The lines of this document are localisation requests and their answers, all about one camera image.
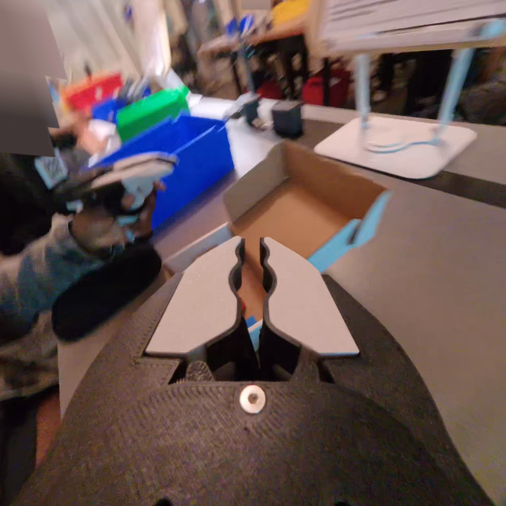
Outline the red plastic bin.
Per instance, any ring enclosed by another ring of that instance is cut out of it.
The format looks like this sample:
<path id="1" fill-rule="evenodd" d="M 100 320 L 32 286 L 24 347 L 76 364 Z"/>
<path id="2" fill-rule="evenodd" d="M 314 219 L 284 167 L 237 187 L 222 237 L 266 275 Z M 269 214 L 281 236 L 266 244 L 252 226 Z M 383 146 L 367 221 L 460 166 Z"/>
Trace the red plastic bin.
<path id="1" fill-rule="evenodd" d="M 122 87 L 121 72 L 94 74 L 62 88 L 61 100 L 68 110 L 89 112 Z"/>

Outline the person's left hand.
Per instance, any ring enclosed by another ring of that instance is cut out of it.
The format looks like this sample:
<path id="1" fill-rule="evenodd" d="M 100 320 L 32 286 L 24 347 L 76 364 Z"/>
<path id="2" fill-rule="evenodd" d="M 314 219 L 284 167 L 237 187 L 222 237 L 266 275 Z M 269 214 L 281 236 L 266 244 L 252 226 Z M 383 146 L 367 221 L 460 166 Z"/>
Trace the person's left hand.
<path id="1" fill-rule="evenodd" d="M 121 225 L 104 208 L 95 207 L 76 214 L 69 224 L 69 232 L 81 250 L 95 256 L 115 246 L 124 246 L 131 238 L 149 238 L 157 193 L 165 188 L 161 181 L 153 184 L 152 192 L 133 224 Z"/>

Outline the grey desk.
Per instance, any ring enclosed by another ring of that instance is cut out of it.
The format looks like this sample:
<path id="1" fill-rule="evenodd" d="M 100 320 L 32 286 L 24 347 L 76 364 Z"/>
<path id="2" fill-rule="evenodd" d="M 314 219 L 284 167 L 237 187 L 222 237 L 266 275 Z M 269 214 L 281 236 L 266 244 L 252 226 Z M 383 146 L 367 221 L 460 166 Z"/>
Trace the grey desk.
<path id="1" fill-rule="evenodd" d="M 472 124 L 447 169 L 505 186 L 505 127 Z M 244 120 L 227 124 L 241 177 L 279 141 Z M 460 455 L 486 493 L 505 503 L 505 208 L 358 169 L 390 188 L 375 237 L 327 271 L 402 345 Z M 154 239 L 166 260 L 227 220 L 225 179 Z M 98 352 L 142 296 L 83 341 L 59 345 L 60 411 Z"/>

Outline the yellow object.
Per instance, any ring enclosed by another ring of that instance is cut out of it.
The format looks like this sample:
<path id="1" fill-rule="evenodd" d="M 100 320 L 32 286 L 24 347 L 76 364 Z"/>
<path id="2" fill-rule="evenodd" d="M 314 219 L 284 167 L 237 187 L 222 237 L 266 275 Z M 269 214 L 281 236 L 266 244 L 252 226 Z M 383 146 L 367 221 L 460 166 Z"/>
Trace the yellow object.
<path id="1" fill-rule="evenodd" d="M 290 23 L 305 17 L 311 1 L 273 1 L 270 11 L 273 26 Z"/>

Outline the grey black desk device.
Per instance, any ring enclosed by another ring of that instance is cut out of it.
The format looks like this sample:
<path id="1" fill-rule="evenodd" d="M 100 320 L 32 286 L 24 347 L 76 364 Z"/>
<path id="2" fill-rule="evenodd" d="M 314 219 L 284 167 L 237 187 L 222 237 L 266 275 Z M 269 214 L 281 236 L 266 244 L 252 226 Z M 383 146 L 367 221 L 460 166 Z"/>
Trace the grey black desk device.
<path id="1" fill-rule="evenodd" d="M 248 92 L 241 95 L 222 117 L 227 122 L 230 120 L 244 119 L 246 124 L 254 130 L 273 130 L 273 120 L 265 119 L 260 115 L 261 95 Z"/>

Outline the instruction sign stand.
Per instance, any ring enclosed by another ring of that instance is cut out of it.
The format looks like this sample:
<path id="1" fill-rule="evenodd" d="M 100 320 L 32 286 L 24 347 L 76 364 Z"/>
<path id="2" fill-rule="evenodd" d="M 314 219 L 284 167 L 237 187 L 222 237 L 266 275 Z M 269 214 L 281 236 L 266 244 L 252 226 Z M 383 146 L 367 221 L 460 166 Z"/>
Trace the instruction sign stand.
<path id="1" fill-rule="evenodd" d="M 306 37 L 315 56 L 353 56 L 357 117 L 316 154 L 405 179 L 440 173 L 477 134 L 450 125 L 474 47 L 505 36 L 505 1 L 312 1 Z M 456 50 L 436 123 L 370 113 L 370 57 L 398 50 Z"/>

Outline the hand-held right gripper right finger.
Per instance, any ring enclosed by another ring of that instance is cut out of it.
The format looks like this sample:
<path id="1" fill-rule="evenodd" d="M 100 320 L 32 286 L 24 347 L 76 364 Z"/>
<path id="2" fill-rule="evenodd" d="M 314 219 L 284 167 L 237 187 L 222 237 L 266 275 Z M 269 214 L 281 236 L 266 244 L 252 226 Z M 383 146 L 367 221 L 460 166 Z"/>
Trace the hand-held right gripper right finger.
<path id="1" fill-rule="evenodd" d="M 262 238 L 267 293 L 264 322 L 318 355 L 358 355 L 359 348 L 319 271 L 270 237 Z"/>

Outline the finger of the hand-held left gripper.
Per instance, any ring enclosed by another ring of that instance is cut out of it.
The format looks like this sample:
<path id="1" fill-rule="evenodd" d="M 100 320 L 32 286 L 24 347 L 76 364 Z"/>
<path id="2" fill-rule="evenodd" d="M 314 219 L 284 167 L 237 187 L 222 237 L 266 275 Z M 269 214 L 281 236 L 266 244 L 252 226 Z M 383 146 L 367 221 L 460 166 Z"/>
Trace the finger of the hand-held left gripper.
<path id="1" fill-rule="evenodd" d="M 160 181 L 174 171 L 178 158 L 162 152 L 151 152 L 130 156 L 104 166 L 104 174 L 90 183 L 90 188 L 101 188 L 115 183 L 132 184 L 134 188 L 148 181 Z"/>
<path id="2" fill-rule="evenodd" d="M 172 174 L 173 170 L 173 166 L 137 166 L 122 171 L 120 180 L 129 195 L 144 200 L 154 184 Z"/>

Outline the black soft pad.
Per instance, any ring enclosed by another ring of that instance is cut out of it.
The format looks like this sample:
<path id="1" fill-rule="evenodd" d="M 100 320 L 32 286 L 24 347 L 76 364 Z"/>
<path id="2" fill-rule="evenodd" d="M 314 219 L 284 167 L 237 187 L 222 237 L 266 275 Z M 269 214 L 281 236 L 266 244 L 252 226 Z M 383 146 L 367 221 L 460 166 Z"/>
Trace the black soft pad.
<path id="1" fill-rule="evenodd" d="M 65 342 L 84 338 L 149 288 L 161 268 L 151 244 L 128 246 L 58 297 L 52 307 L 55 335 Z"/>

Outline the blue plastic bin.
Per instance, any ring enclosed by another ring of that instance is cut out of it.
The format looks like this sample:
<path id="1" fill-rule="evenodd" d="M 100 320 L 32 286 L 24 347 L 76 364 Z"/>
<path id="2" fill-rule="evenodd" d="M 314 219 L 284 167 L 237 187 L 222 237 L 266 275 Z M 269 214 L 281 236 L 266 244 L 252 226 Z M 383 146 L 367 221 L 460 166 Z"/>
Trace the blue plastic bin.
<path id="1" fill-rule="evenodd" d="M 178 160 L 173 173 L 163 178 L 166 189 L 157 197 L 152 217 L 155 231 L 234 171 L 226 122 L 184 114 L 167 118 L 129 139 L 90 168 L 151 152 L 174 155 Z"/>

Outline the small black box device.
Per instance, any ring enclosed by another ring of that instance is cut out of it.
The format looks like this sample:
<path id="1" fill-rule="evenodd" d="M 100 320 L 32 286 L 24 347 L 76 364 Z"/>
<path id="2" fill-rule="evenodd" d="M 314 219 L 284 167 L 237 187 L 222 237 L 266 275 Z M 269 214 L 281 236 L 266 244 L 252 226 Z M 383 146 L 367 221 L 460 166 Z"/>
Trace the small black box device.
<path id="1" fill-rule="evenodd" d="M 275 133 L 287 139 L 297 139 L 304 131 L 302 107 L 303 102 L 292 100 L 280 100 L 271 108 L 273 130 Z"/>

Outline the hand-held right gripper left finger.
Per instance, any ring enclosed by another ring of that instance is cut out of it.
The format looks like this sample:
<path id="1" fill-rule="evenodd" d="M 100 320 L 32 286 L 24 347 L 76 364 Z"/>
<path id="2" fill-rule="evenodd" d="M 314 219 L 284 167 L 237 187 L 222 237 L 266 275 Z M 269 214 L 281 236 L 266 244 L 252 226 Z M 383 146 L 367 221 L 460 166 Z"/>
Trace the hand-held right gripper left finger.
<path id="1" fill-rule="evenodd" d="M 234 236 L 187 267 L 145 353 L 196 356 L 239 327 L 245 240 Z"/>

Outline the cardboard box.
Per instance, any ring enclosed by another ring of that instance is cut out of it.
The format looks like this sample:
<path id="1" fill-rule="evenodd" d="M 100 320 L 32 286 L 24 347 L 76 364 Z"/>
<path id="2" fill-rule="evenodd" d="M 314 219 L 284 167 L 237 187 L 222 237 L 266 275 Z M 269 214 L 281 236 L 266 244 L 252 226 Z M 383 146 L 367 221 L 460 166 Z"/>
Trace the cardboard box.
<path id="1" fill-rule="evenodd" d="M 218 224 L 165 260 L 171 274 L 233 235 L 245 239 L 240 297 L 245 316 L 262 319 L 265 291 L 260 239 L 270 237 L 320 273 L 369 242 L 391 193 L 355 169 L 282 141 L 219 199 Z"/>

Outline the green plastic bin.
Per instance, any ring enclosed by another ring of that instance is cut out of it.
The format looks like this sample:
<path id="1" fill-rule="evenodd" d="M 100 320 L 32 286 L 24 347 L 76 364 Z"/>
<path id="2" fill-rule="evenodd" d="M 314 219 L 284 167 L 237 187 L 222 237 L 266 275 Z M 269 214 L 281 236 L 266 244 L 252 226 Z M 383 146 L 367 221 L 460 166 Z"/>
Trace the green plastic bin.
<path id="1" fill-rule="evenodd" d="M 189 94 L 186 86 L 165 89 L 120 109 L 116 115 L 116 129 L 121 142 L 125 143 L 167 119 L 189 114 Z"/>

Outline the person's left forearm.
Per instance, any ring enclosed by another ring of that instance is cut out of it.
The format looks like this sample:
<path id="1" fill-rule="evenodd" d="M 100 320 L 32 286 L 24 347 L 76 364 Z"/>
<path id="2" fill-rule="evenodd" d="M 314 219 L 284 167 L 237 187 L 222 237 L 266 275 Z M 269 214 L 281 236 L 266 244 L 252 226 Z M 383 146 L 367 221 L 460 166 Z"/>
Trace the person's left forearm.
<path id="1" fill-rule="evenodd" d="M 56 215 L 50 230 L 21 253 L 1 260 L 1 402 L 30 397 L 59 383 L 51 310 L 68 288 L 122 252 L 87 254 Z"/>

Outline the wooden top background table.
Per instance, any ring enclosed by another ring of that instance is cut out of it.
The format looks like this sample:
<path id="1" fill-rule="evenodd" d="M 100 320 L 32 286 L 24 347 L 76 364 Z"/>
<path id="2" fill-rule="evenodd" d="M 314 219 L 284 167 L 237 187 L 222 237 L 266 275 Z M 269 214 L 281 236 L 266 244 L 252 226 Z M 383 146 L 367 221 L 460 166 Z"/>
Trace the wooden top background table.
<path id="1" fill-rule="evenodd" d="M 251 35 L 245 41 L 242 49 L 239 40 L 220 36 L 203 44 L 198 52 L 198 61 L 201 64 L 216 59 L 228 59 L 237 96 L 243 94 L 248 85 L 241 81 L 238 71 L 238 62 L 243 61 L 248 66 L 245 56 L 246 49 L 252 49 L 261 55 L 277 55 L 288 86 L 288 96 L 292 99 L 300 98 L 300 91 L 295 86 L 295 78 L 299 75 L 304 84 L 309 77 L 308 49 L 305 41 L 305 20 L 295 25 L 279 26 L 266 31 L 262 36 Z"/>

